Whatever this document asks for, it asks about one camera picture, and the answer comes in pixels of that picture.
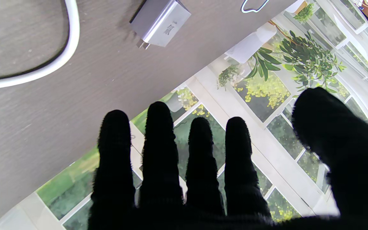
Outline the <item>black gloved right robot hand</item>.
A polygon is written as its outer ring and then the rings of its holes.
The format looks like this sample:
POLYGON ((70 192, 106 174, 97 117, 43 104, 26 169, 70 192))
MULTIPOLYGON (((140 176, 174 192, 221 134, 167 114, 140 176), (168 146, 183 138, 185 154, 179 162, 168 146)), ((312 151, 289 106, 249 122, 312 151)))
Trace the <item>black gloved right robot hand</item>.
POLYGON ((188 138, 187 200, 179 183, 178 147, 168 106, 148 108, 139 205, 131 166, 131 129, 121 110, 106 114, 98 136, 99 165, 93 183, 89 230, 368 230, 368 124, 321 87, 304 90, 292 112, 300 143, 329 168, 339 215, 275 223, 251 160, 251 137, 240 117, 225 135, 227 211, 217 180, 213 134, 203 117, 188 138))

